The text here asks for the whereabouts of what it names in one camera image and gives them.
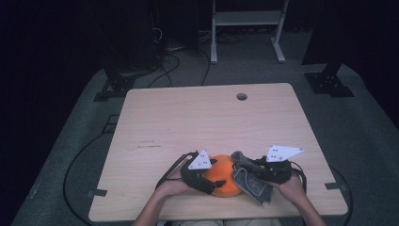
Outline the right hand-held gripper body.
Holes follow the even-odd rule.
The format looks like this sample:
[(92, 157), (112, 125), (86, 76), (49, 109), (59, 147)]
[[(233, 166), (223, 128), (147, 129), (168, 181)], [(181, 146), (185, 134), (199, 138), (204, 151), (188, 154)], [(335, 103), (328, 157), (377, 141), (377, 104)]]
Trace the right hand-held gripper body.
[(301, 167), (293, 168), (291, 157), (304, 152), (300, 147), (288, 147), (280, 145), (271, 145), (267, 155), (256, 160), (256, 164), (261, 167), (257, 175), (266, 182), (275, 184), (284, 184), (290, 178), (293, 172), (302, 173)]

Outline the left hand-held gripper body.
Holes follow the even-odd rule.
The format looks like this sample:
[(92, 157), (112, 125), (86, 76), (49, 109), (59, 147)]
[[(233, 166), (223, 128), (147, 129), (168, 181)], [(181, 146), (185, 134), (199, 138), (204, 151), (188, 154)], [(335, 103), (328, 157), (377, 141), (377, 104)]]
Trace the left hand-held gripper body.
[(197, 191), (212, 194), (216, 189), (216, 183), (203, 176), (207, 170), (212, 168), (212, 165), (213, 163), (205, 149), (195, 152), (180, 169), (183, 181)]

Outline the orange plush toy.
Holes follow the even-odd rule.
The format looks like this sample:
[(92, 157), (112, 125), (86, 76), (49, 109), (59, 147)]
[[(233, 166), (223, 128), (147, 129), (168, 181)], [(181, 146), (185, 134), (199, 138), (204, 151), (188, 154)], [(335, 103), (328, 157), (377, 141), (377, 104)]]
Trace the orange plush toy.
[(210, 169), (208, 169), (203, 177), (211, 182), (225, 181), (222, 187), (217, 187), (212, 195), (221, 198), (230, 198), (236, 196), (242, 192), (242, 190), (235, 184), (232, 179), (234, 161), (229, 155), (216, 155), (211, 156), (211, 160), (215, 160), (215, 163)]

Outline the grey cloth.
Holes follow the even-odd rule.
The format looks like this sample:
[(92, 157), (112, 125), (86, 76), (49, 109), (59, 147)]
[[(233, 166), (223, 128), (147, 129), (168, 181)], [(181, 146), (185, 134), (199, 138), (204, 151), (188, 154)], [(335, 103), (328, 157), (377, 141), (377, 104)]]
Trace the grey cloth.
[(246, 170), (242, 167), (245, 161), (254, 161), (243, 155), (242, 152), (236, 151), (231, 154), (234, 161), (232, 179), (235, 184), (249, 197), (251, 197), (259, 205), (271, 203), (271, 193), (273, 187), (263, 180), (247, 180)]

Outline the person's left hand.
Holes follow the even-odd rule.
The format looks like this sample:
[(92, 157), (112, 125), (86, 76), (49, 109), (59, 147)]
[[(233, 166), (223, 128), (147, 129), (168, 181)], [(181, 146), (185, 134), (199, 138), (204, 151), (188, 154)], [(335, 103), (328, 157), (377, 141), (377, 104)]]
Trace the person's left hand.
[(181, 173), (178, 169), (173, 171), (167, 180), (155, 189), (155, 193), (161, 198), (170, 198), (172, 196), (182, 195), (193, 191), (193, 188), (188, 186), (181, 178)]

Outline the person's right hand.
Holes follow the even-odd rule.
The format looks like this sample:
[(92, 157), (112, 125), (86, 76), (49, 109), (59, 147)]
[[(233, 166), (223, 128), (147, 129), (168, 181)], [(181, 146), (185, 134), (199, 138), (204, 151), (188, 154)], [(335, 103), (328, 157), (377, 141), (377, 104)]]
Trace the person's right hand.
[(283, 184), (271, 183), (278, 192), (294, 206), (298, 207), (305, 203), (306, 194), (302, 187), (299, 176), (293, 173), (288, 181)]

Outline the grey tape strip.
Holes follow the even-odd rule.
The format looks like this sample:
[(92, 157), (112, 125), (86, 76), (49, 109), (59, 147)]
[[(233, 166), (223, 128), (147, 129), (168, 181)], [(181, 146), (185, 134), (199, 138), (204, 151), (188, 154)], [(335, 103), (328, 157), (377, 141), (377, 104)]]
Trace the grey tape strip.
[(94, 189), (88, 192), (88, 197), (94, 198), (95, 196), (105, 197), (107, 194), (107, 190), (104, 189)]
[(340, 184), (340, 183), (325, 183), (325, 187), (327, 190), (332, 190), (332, 189), (339, 189), (341, 191), (346, 191), (347, 187), (345, 184)]

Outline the black stand base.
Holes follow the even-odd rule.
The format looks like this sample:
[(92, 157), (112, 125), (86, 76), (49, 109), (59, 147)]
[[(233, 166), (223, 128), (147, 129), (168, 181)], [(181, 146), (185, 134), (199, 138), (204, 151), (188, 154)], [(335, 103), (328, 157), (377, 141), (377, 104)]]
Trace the black stand base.
[(328, 94), (333, 98), (353, 97), (349, 87), (345, 86), (337, 75), (342, 63), (329, 62), (319, 73), (305, 73), (305, 77), (315, 94)]
[(135, 81), (136, 79), (132, 75), (108, 75), (102, 89), (96, 93), (94, 102), (106, 102), (110, 98), (124, 98), (127, 92), (133, 88)]

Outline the white metal stand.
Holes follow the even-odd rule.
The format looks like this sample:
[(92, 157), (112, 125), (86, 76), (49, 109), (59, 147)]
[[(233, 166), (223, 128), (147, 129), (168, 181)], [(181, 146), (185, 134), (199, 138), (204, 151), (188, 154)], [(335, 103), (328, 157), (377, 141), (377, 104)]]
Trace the white metal stand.
[(213, 0), (212, 24), (211, 24), (211, 47), (210, 62), (217, 63), (217, 44), (216, 29), (220, 26), (239, 26), (239, 25), (275, 25), (277, 31), (271, 38), (271, 43), (279, 63), (286, 61), (279, 45), (281, 31), (284, 25), (285, 16), (290, 0), (283, 0), (280, 10), (263, 11), (226, 11), (216, 10), (216, 0)]

